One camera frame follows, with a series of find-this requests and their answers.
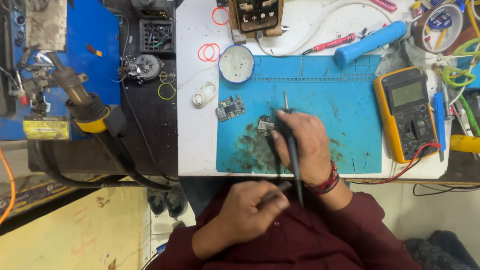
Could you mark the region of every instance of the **yellow sticker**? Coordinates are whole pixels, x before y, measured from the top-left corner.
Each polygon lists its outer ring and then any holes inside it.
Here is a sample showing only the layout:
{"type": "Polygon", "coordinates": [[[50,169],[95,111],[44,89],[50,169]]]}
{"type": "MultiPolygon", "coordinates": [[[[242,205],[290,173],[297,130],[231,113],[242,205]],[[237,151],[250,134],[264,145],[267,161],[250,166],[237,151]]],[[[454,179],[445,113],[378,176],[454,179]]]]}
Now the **yellow sticker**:
{"type": "Polygon", "coordinates": [[[24,120],[24,132],[27,139],[68,140],[70,139],[70,123],[68,121],[24,120]]]}

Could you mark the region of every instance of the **orange rubber band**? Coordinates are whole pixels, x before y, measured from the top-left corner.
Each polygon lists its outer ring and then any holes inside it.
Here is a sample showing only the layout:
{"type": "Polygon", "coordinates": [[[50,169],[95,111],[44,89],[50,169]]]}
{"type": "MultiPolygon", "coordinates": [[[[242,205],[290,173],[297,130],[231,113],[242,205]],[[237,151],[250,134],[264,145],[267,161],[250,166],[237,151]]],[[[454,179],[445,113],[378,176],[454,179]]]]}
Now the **orange rubber band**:
{"type": "Polygon", "coordinates": [[[210,61],[210,62],[215,62],[215,61],[218,60],[218,58],[220,58],[220,46],[219,46],[217,43],[210,43],[210,44],[208,44],[208,46],[206,46],[206,47],[204,48],[204,57],[205,57],[205,59],[207,59],[207,57],[205,56],[205,50],[206,50],[208,47],[210,47],[210,46],[212,46],[212,48],[213,48],[213,56],[212,56],[211,58],[209,58],[208,61],[210,61]],[[217,48],[218,48],[218,55],[217,55],[217,57],[216,57],[215,59],[212,59],[212,58],[215,56],[215,48],[213,48],[212,45],[215,45],[215,46],[217,46],[217,48]]]}
{"type": "Polygon", "coordinates": [[[200,49],[198,49],[198,52],[197,52],[198,59],[202,60],[203,62],[210,61],[210,60],[215,56],[215,54],[213,54],[211,58],[207,59],[207,57],[205,57],[205,60],[203,60],[203,59],[200,57],[200,50],[201,50],[203,47],[205,47],[205,46],[207,46],[207,47],[210,46],[210,43],[203,44],[203,45],[200,47],[200,49]]]}
{"type": "Polygon", "coordinates": [[[215,11],[217,11],[217,10],[219,10],[219,9],[225,10],[225,11],[227,12],[227,15],[230,17],[230,13],[228,13],[228,10],[227,10],[226,8],[224,8],[224,7],[217,7],[217,8],[215,8],[215,9],[213,10],[213,12],[212,12],[212,20],[213,20],[213,22],[214,22],[216,25],[226,25],[226,24],[228,24],[228,22],[230,21],[230,18],[229,18],[229,19],[227,20],[227,22],[225,22],[224,24],[219,24],[219,23],[217,23],[217,22],[215,21],[215,19],[213,18],[213,14],[215,14],[215,11]]]}

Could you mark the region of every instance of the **yellow multimeter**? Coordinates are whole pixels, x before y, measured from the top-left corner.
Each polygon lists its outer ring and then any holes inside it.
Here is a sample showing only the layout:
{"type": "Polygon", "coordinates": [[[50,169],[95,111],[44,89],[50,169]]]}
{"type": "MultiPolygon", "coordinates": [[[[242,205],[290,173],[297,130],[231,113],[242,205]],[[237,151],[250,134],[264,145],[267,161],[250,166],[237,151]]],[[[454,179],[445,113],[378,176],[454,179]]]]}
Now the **yellow multimeter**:
{"type": "MultiPolygon", "coordinates": [[[[408,67],[380,76],[373,87],[395,162],[408,163],[422,145],[437,142],[427,82],[420,68],[408,67]]],[[[428,147],[424,157],[437,152],[437,148],[428,147]]]]}

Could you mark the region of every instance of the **red screwdriver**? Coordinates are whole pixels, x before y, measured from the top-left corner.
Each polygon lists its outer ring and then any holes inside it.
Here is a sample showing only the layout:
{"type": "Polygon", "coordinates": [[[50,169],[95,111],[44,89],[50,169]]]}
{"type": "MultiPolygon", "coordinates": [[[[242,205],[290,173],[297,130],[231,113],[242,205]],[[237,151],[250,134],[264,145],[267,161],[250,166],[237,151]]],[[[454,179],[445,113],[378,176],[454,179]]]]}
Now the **red screwdriver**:
{"type": "Polygon", "coordinates": [[[311,49],[308,49],[306,51],[304,51],[302,53],[302,55],[305,55],[305,54],[309,54],[311,52],[314,52],[314,51],[320,51],[320,50],[323,50],[323,49],[326,49],[326,48],[331,48],[331,47],[335,47],[335,46],[338,46],[342,43],[345,43],[345,42],[350,42],[352,40],[355,39],[355,34],[354,33],[351,33],[349,34],[348,36],[346,37],[341,37],[341,38],[337,38],[335,40],[332,40],[330,42],[327,42],[327,43],[323,43],[323,44],[320,44],[320,45],[317,45],[311,49]]]}

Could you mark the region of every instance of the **yellow handle tool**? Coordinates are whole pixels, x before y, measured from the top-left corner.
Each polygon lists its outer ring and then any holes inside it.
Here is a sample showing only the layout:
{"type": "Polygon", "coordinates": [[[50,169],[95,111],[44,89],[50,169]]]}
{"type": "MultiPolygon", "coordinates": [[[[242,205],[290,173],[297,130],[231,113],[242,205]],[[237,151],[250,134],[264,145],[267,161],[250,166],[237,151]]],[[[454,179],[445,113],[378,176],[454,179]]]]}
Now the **yellow handle tool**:
{"type": "Polygon", "coordinates": [[[465,135],[450,136],[450,149],[460,152],[480,153],[480,137],[465,135]]]}

